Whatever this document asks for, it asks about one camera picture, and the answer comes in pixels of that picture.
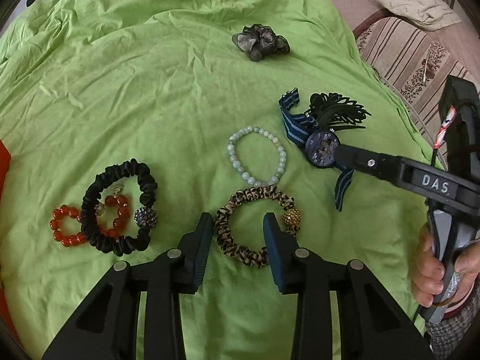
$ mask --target finger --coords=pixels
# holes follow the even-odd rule
[[[421,251],[429,251],[434,245],[434,237],[430,233],[430,228],[426,223],[420,230],[418,235],[418,247]]]
[[[459,255],[455,262],[455,271],[460,274],[480,271],[480,244],[473,244]]]
[[[411,272],[412,280],[420,291],[428,294],[438,295],[443,290],[443,283],[439,280],[432,279],[422,275],[417,269]]]
[[[427,278],[440,281],[445,274],[445,268],[440,260],[434,257],[431,250],[424,252],[417,252],[415,264],[418,271]]]
[[[411,282],[412,294],[418,304],[421,304],[423,307],[430,307],[434,302],[434,296],[426,292],[421,291],[417,285]]]
[[[452,302],[460,302],[467,294],[470,292],[473,287],[473,283],[477,278],[478,273],[466,273],[463,275],[462,280],[458,284],[457,293],[455,294]]]

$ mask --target dark sheer scrunchie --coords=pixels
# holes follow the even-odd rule
[[[121,235],[117,240],[107,237],[100,232],[97,225],[95,206],[99,203],[103,190],[124,177],[138,176],[137,181],[142,194],[140,203],[144,206],[135,213],[135,222],[140,227],[137,238]],[[158,218],[152,209],[155,203],[155,191],[158,184],[150,174],[150,168],[145,163],[138,163],[134,158],[125,161],[122,165],[112,165],[105,168],[105,172],[95,176],[83,197],[82,233],[90,245],[104,253],[114,252],[121,257],[135,250],[144,251],[150,244],[150,228],[154,227]]]
[[[290,46],[281,35],[275,35],[272,29],[261,24],[244,27],[243,32],[232,36],[234,44],[253,62],[271,54],[288,54]]]

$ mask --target metal screw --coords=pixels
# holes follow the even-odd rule
[[[303,249],[303,247],[300,247],[295,251],[295,255],[301,259],[308,257],[309,254],[310,253],[308,252],[308,250]]]
[[[125,261],[117,261],[113,264],[113,269],[117,272],[123,271],[127,267],[127,263]]]
[[[364,267],[363,262],[361,262],[359,259],[353,259],[350,261],[350,266],[357,271],[361,271]]]
[[[166,255],[171,259],[177,259],[182,255],[182,251],[180,249],[170,249]]]

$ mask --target sleeve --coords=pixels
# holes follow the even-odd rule
[[[452,353],[479,311],[480,279],[477,278],[469,299],[458,314],[439,324],[429,322],[425,324],[431,337],[431,348],[437,360],[445,360]]]

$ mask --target green bedsheet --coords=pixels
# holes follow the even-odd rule
[[[231,36],[254,23],[285,36],[291,54],[249,61]],[[278,99],[294,87],[300,111],[314,92],[339,92],[373,114],[366,130],[340,132],[343,143],[421,161],[431,154],[401,100],[361,61],[331,0],[38,0],[15,21],[0,40],[0,139],[12,154],[0,264],[11,316],[34,359],[117,260],[54,242],[52,210],[80,206],[106,166],[146,162],[159,183],[160,221],[148,250],[125,259],[151,261],[194,230],[201,212],[215,214],[246,187],[226,146],[249,125],[284,143],[279,187],[302,212],[299,244],[326,260],[364,261],[413,314],[407,260],[425,221],[423,199],[356,173],[336,212],[338,171],[312,167],[285,137]],[[238,154],[260,179],[278,163],[272,144],[255,135],[239,142]],[[127,192],[136,209],[136,180]],[[236,240],[259,249],[267,211],[281,208],[242,207],[232,221]],[[203,286],[181,298],[187,358],[289,359],[295,304],[278,293],[270,269],[247,268],[213,241]],[[337,327],[334,340],[339,358]]]

